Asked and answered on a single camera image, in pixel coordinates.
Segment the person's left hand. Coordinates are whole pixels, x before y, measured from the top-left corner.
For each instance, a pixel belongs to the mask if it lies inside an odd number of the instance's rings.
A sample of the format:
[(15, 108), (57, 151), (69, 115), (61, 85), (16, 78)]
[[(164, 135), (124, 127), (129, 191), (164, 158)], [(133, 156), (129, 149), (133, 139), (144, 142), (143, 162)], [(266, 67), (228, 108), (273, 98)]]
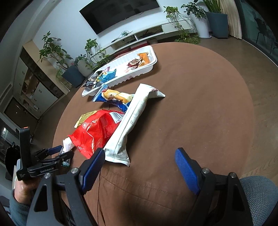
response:
[(33, 190), (37, 189), (41, 178), (33, 178), (31, 180), (15, 181), (14, 197), (20, 204), (30, 205), (33, 197)]

